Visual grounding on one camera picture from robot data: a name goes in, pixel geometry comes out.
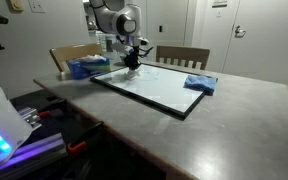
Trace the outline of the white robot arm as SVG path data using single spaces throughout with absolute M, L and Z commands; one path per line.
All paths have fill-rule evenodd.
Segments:
M 96 25 L 106 34 L 114 34 L 116 42 L 112 48 L 125 55 L 124 63 L 130 71 L 135 71 L 141 65 L 139 58 L 146 57 L 149 50 L 140 54 L 141 46 L 149 41 L 141 34 L 141 9 L 135 4 L 127 4 L 119 11 L 109 8 L 105 0 L 89 0 L 93 10 Z

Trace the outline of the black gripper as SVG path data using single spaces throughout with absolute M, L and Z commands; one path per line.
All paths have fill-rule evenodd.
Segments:
M 124 59 L 125 65 L 128 67 L 128 70 L 129 71 L 137 70 L 141 65 L 141 62 L 139 61 L 139 47 L 126 46 L 124 54 L 125 54 Z

